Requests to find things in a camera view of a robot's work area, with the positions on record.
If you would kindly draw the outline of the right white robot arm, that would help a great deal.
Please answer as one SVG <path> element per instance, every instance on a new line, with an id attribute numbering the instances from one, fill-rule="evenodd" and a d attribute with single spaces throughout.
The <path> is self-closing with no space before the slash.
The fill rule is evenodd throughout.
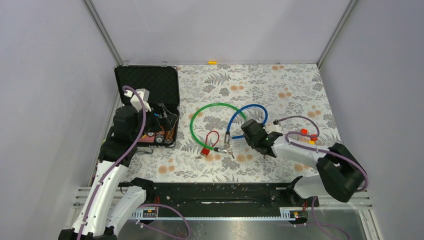
<path id="1" fill-rule="evenodd" d="M 323 195 L 347 203 L 354 193 L 367 187 L 366 171 L 343 144 L 319 146 L 290 139 L 288 134 L 267 132 L 263 124 L 253 119 L 243 123 L 241 130 L 247 144 L 262 155 L 289 159 L 318 172 L 293 181 L 292 189 L 286 193 L 293 206 Z"/>

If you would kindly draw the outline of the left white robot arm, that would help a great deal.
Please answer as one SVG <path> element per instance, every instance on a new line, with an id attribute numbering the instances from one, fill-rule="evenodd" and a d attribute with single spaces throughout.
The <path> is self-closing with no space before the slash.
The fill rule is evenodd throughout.
<path id="1" fill-rule="evenodd" d="M 116 240 L 124 224 L 141 205 L 155 200 L 153 182 L 134 179 L 119 202 L 112 206 L 115 191 L 137 151 L 137 142 L 145 132 L 147 105 L 141 101 L 116 110 L 109 136 L 100 148 L 100 162 L 87 200 L 60 240 Z"/>

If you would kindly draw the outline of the blue cable lock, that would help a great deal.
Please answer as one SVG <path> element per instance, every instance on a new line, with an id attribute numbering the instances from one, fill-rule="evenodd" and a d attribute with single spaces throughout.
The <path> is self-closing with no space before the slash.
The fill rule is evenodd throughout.
<path id="1" fill-rule="evenodd" d="M 228 149 L 229 147 L 230 147 L 230 140 L 231 139 L 244 139 L 245 137 L 244 137 L 244 135 L 238 135 L 238 136 L 231 136 L 231 134 L 230 134 L 230 130 L 231 130 L 231 126 L 232 126 L 232 123 L 233 123 L 233 121 L 235 120 L 235 118 L 239 115 L 239 114 L 241 114 L 242 113 L 242 111 L 243 110 L 245 110 L 245 109 L 248 109 L 248 108 L 253 108 L 253 107 L 255 107 L 255 108 L 260 108 L 260 109 L 262 109 L 263 110 L 263 112 L 264 112 L 264 118 L 263 118 L 263 121 L 262 121 L 262 124 L 264 125 L 266 122 L 267 122 L 267 120 L 268 120 L 268 111 L 267 111 L 267 109 L 264 107 L 264 106 L 262 106 L 262 105 L 260 105 L 260 104 L 248 104 L 248 105 L 245 105 L 245 106 L 243 106 L 243 107 L 241 107 L 240 109 L 238 109 L 234 114 L 233 114 L 233 116 L 230 118 L 230 121 L 229 121 L 229 123 L 228 123 L 228 125 L 227 125 L 227 128 L 226 128 L 226 132 L 225 132 L 225 136 L 224 136 L 224 147 L 226 148 L 226 149 Z"/>

